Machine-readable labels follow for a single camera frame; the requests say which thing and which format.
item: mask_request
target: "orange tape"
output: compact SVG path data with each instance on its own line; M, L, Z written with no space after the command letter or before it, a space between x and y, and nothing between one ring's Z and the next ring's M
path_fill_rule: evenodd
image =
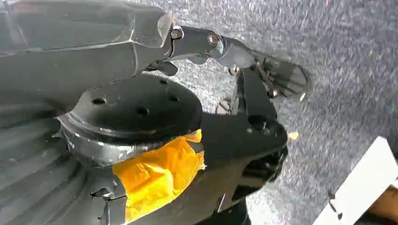
M143 217L176 199L204 169L204 152L195 153L187 141L199 143L201 130L173 139L112 167L126 190L126 223Z

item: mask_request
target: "ribbed black surface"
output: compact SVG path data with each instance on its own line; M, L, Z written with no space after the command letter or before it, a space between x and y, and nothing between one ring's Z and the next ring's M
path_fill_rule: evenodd
M0 105L0 224L51 224L81 193L86 172L71 157L44 104Z

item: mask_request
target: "screw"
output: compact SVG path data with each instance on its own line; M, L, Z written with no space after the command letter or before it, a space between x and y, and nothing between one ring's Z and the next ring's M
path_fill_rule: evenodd
M216 46L218 44L218 37L216 34L209 34L209 37L207 37L207 41L211 46Z
M171 35L171 39L179 39L182 36L181 31L178 29L172 30L170 35Z
M228 69L228 72L230 73L230 75L236 76L236 75L238 75L239 72L240 72L240 67L234 65L232 68L229 68L229 69Z
M278 92L278 90L272 90L272 92L270 93L271 94L271 98L275 98L276 96L278 96L278 94L279 94L279 92Z

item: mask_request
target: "black mechanical assembly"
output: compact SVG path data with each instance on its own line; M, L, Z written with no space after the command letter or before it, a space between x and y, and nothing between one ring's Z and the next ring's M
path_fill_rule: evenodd
M274 181L287 135L271 98L303 96L292 63L163 10L119 1L0 3L0 225L125 224L112 166L202 130L206 169L132 225L249 225L245 197ZM202 112L174 60L230 68L236 90Z

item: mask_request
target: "bolt hole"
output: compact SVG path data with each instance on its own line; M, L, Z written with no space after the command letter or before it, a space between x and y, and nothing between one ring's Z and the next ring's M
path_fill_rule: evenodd
M264 130L267 121L267 119L261 115L250 115L248 120L252 128L258 131Z
M180 99L179 99L178 97L173 96L173 95L170 95L168 98L169 98L169 100L172 101L172 102L178 102L178 101L180 101Z
M139 107L137 109L137 114L138 116L142 117L142 116L147 116L149 114L149 109L145 108L145 107Z
M92 100L92 103L94 105L102 105L102 104L105 104L106 101L103 98L95 98L95 99Z

